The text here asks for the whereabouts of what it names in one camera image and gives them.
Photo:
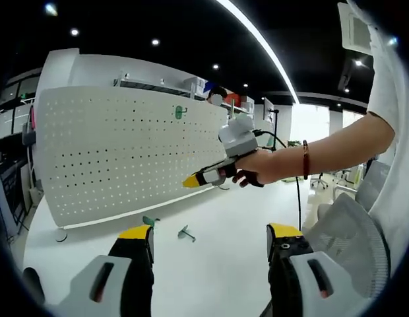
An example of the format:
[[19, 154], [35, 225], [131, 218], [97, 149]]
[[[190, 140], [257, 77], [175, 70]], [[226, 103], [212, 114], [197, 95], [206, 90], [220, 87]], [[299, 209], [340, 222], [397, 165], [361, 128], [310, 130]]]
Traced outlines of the person's right hand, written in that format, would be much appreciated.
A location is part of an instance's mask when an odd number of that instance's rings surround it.
[[243, 157], [235, 163], [236, 173], [232, 182], [241, 188], [248, 185], [262, 186], [280, 180], [280, 173], [276, 167], [276, 155], [264, 150]]

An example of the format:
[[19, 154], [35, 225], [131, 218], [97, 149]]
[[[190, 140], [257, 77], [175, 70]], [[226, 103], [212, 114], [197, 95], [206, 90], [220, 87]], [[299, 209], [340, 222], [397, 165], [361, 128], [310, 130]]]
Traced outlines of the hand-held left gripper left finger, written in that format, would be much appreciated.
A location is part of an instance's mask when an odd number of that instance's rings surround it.
[[108, 255], [97, 256], [72, 280], [62, 316], [150, 316], [154, 229], [122, 232]]

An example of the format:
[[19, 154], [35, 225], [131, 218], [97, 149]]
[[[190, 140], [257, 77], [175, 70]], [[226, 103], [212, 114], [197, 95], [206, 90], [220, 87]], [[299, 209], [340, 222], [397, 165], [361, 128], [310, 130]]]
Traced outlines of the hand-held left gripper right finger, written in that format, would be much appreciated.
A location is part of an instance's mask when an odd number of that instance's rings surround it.
[[267, 225], [267, 258], [266, 316], [359, 316], [370, 305], [350, 274], [293, 226]]

